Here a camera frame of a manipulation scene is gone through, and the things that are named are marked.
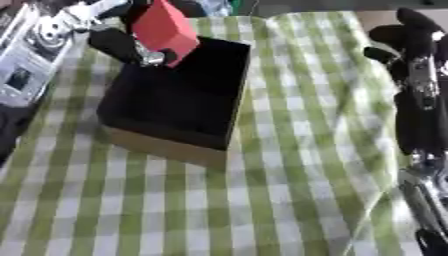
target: table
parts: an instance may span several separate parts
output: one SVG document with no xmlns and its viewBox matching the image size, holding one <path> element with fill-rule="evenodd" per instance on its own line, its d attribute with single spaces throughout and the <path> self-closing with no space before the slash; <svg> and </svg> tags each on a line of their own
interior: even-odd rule
<svg viewBox="0 0 448 256">
<path fill-rule="evenodd" d="M 354 13 L 191 24 L 252 45 L 227 169 L 110 145 L 95 110 L 120 65 L 80 44 L 0 171 L 0 255 L 420 255 L 395 87 Z"/>
</svg>

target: cable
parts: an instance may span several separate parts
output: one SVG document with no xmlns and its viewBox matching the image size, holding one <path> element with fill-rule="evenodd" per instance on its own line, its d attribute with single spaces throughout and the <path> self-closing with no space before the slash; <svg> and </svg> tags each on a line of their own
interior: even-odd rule
<svg viewBox="0 0 448 256">
<path fill-rule="evenodd" d="M 248 16 L 252 16 L 254 14 L 255 8 L 257 8 L 258 4 L 260 4 L 261 0 L 255 0 L 254 4 L 252 5 L 252 8 L 250 9 L 250 12 Z"/>
</svg>

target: black box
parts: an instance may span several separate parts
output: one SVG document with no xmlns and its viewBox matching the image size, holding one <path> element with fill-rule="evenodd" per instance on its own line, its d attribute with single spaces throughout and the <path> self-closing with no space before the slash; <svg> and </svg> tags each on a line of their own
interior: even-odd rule
<svg viewBox="0 0 448 256">
<path fill-rule="evenodd" d="M 225 161 L 250 46 L 199 40 L 175 68 L 123 67 L 97 111 L 112 143 L 196 164 Z"/>
</svg>

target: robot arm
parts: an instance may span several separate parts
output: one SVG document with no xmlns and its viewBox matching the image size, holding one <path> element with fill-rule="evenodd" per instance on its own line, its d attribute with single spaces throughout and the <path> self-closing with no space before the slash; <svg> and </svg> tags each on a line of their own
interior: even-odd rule
<svg viewBox="0 0 448 256">
<path fill-rule="evenodd" d="M 366 48 L 365 55 L 386 65 L 399 87 L 396 136 L 410 164 L 399 173 L 403 193 L 420 230 L 425 256 L 448 254 L 448 36 L 424 15 L 400 9 L 402 25 L 380 26 L 370 37 L 400 55 Z"/>
<path fill-rule="evenodd" d="M 169 51 L 151 52 L 117 29 L 95 30 L 104 17 L 128 16 L 131 0 L 80 2 L 55 13 L 45 5 L 50 1 L 16 2 L 18 8 L 0 13 L 0 168 L 32 121 L 77 33 L 91 32 L 91 46 L 126 63 L 159 65 L 175 58 Z"/>
</svg>

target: red cube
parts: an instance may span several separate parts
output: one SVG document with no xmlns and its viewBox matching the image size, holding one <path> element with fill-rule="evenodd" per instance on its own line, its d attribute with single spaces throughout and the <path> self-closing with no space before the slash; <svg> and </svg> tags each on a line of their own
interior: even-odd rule
<svg viewBox="0 0 448 256">
<path fill-rule="evenodd" d="M 149 50 L 174 51 L 177 60 L 169 63 L 169 67 L 176 66 L 199 45 L 197 34 L 188 19 L 166 0 L 154 0 L 133 24 L 132 31 Z"/>
</svg>

